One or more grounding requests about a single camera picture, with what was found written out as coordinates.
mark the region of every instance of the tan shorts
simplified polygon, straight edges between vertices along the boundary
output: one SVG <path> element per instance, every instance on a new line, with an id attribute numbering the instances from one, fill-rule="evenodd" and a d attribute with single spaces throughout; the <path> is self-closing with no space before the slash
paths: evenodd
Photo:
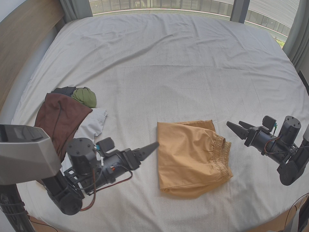
<path id="1" fill-rule="evenodd" d="M 233 174 L 228 166 L 231 143 L 219 136 L 212 120 L 158 122 L 160 190 L 196 198 Z"/>

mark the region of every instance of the rolled green cloth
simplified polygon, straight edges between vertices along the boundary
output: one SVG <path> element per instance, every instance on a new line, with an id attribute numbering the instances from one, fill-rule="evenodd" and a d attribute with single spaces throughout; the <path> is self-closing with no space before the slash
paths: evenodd
<path id="1" fill-rule="evenodd" d="M 92 92 L 88 87 L 77 88 L 76 90 L 74 90 L 71 97 L 78 102 L 86 105 L 87 107 L 95 108 L 96 106 L 95 93 Z"/>

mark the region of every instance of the bed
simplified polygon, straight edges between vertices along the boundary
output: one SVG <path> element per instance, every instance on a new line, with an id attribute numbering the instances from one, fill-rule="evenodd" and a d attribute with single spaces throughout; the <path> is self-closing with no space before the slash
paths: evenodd
<path id="1" fill-rule="evenodd" d="M 87 86 L 108 116 L 99 141 L 118 149 L 156 141 L 157 122 L 212 119 L 232 142 L 227 183 L 197 199 L 159 190 L 157 152 L 130 181 L 108 188 L 85 212 L 67 216 L 37 182 L 18 184 L 28 213 L 65 231 L 245 231 L 289 209 L 308 191 L 309 171 L 291 186 L 277 164 L 244 146 L 226 122 L 281 127 L 286 115 L 309 123 L 309 97 L 295 68 L 267 31 L 179 14 L 129 14 L 66 24 L 33 73 L 12 124 L 34 125 L 46 93 Z M 83 200 L 84 206 L 92 197 Z"/>

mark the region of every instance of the gray curtain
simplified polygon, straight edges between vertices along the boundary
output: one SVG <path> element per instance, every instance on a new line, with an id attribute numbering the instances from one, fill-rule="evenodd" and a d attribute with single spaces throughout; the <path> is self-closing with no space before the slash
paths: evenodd
<path id="1" fill-rule="evenodd" d="M 299 7 L 290 30 L 288 39 L 283 46 L 297 72 L 308 68 L 309 57 L 309 0 L 300 0 Z"/>
<path id="2" fill-rule="evenodd" d="M 65 13 L 65 23 L 92 16 L 89 0 L 60 0 L 60 3 Z"/>

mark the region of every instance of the maroon garment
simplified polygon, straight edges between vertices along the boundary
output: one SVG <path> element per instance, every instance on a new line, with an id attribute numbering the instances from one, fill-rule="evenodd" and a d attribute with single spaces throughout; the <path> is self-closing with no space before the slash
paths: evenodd
<path id="1" fill-rule="evenodd" d="M 66 155 L 66 142 L 74 137 L 80 123 L 91 112 L 91 108 L 67 95 L 50 93 L 45 96 L 34 126 L 42 128 L 52 139 L 62 162 Z"/>

